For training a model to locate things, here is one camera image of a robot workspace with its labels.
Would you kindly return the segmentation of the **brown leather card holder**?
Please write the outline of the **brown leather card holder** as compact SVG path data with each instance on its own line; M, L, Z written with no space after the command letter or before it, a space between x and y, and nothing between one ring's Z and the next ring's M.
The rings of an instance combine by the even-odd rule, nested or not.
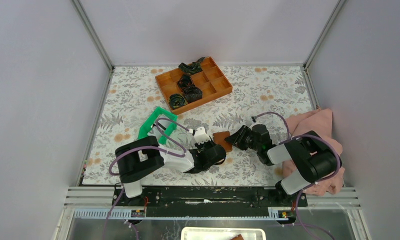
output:
M221 145L227 153L233 150L233 147L230 143L226 142L225 139L230 136L229 131L220 131L213 134L213 141Z

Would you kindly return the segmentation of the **green plastic card box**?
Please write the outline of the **green plastic card box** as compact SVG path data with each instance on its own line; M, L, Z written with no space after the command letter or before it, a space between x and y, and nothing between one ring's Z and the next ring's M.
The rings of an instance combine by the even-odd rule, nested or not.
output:
M176 129L176 125L169 120L176 121L177 116L164 108L156 107L139 128L138 140L154 136L159 144L165 145L167 138L163 136L163 133L170 136Z

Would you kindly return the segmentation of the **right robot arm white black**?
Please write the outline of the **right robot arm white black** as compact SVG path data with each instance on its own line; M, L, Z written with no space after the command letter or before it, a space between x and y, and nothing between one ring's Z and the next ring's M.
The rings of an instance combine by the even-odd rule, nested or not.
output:
M242 126L225 141L240 150L255 151L259 160L267 166L293 161L296 170L275 185L277 190L274 198L281 206L289 205L294 200L294 194L334 173L341 166L339 155L314 131L276 145L267 127L255 123Z

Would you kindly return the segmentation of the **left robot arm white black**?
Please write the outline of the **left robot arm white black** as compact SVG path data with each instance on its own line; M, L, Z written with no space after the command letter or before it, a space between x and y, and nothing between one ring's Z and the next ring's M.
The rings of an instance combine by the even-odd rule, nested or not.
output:
M186 174L198 174L226 160L223 146L216 144L204 127L188 129L193 136L194 149L176 151L159 144L155 136L147 136L115 150L124 200L138 205L143 198L141 180L160 168L173 169Z

